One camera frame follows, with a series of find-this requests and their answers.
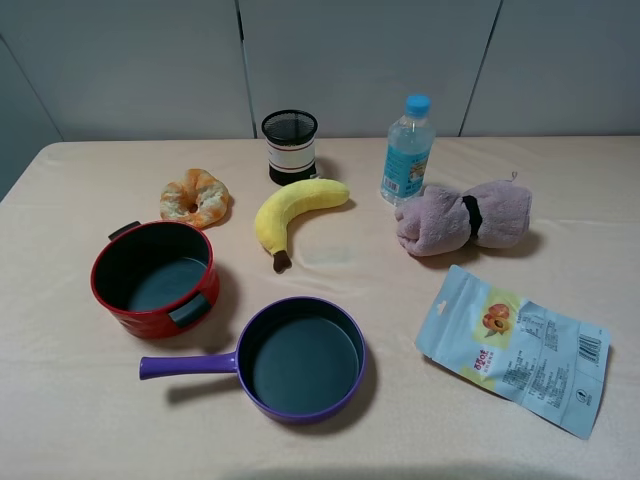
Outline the purple toy frying pan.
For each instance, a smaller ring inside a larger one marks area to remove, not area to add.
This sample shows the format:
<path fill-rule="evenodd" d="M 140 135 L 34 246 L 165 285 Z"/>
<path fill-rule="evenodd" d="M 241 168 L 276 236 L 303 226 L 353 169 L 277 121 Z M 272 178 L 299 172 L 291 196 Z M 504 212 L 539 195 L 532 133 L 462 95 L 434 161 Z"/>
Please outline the purple toy frying pan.
<path fill-rule="evenodd" d="M 366 370 L 364 336 L 343 308 L 290 297 L 257 312 L 231 353 L 143 357 L 139 378 L 234 374 L 266 416 L 281 423 L 324 421 L 343 409 Z"/>

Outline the clear water bottle blue cap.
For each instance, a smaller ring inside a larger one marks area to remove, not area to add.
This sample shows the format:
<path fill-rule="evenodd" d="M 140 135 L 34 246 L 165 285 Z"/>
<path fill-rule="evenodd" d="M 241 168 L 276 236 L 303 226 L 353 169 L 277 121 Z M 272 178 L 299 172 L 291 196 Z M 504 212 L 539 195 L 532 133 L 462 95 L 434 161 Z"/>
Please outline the clear water bottle blue cap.
<path fill-rule="evenodd" d="M 428 96 L 410 95 L 405 102 L 404 114 L 389 128 L 380 193 L 394 206 L 421 192 L 436 137 L 429 120 L 430 110 Z"/>

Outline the light blue snack pouch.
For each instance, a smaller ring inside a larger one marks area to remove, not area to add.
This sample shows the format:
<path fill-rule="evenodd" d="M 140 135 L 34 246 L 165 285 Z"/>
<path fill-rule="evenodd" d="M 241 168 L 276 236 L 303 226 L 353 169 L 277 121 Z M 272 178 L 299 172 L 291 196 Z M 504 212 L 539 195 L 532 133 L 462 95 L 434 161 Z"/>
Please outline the light blue snack pouch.
<path fill-rule="evenodd" d="M 588 439 L 610 340 L 603 327 L 553 312 L 454 265 L 416 347 L 479 387 Z"/>

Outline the yellow plush banana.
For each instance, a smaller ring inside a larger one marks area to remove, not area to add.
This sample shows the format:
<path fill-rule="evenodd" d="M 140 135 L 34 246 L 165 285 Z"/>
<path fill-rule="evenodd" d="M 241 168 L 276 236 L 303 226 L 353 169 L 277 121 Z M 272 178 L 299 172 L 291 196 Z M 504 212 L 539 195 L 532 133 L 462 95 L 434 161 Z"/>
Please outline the yellow plush banana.
<path fill-rule="evenodd" d="M 310 211 L 342 206 L 350 197 L 349 188 L 336 180 L 306 179 L 281 187 L 258 210 L 254 226 L 261 246 L 272 256 L 273 270 L 291 267 L 288 254 L 288 225 Z"/>

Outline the black mesh pen holder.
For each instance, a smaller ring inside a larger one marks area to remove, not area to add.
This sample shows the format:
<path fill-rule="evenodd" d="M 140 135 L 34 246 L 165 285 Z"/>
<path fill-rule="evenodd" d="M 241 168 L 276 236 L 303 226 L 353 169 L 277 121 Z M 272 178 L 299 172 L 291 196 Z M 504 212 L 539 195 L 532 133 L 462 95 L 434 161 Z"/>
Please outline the black mesh pen holder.
<path fill-rule="evenodd" d="M 317 174 L 316 118 L 302 110 L 279 110 L 261 123 L 267 143 L 269 177 L 279 186 L 313 178 Z"/>

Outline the rolled pink towel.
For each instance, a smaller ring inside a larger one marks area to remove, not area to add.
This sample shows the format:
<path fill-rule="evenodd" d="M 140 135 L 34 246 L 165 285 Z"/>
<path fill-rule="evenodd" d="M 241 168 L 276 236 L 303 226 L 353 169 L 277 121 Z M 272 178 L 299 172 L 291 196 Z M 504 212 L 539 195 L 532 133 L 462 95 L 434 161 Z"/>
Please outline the rolled pink towel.
<path fill-rule="evenodd" d="M 396 208 L 396 236 L 414 257 L 447 254 L 469 243 L 512 248 L 529 230 L 532 199 L 532 192 L 512 179 L 465 192 L 428 185 L 421 195 Z"/>

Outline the red toy pot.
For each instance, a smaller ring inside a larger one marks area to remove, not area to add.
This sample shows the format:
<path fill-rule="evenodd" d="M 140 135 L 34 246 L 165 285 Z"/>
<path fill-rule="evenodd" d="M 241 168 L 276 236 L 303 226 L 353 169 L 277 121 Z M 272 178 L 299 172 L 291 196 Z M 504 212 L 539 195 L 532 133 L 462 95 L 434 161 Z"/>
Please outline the red toy pot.
<path fill-rule="evenodd" d="M 210 240 L 173 221 L 135 221 L 110 234 L 90 283 L 96 300 L 123 328 L 145 340 L 193 328 L 220 292 Z"/>

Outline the plush croissant toy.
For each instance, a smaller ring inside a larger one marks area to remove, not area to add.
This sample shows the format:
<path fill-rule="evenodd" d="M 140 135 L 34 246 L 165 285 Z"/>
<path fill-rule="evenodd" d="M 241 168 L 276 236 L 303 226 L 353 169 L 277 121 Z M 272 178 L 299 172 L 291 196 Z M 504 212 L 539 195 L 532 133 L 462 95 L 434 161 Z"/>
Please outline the plush croissant toy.
<path fill-rule="evenodd" d="M 204 169 L 189 169 L 181 180 L 168 183 L 162 190 L 160 217 L 204 229 L 225 216 L 229 199 L 223 182 Z"/>

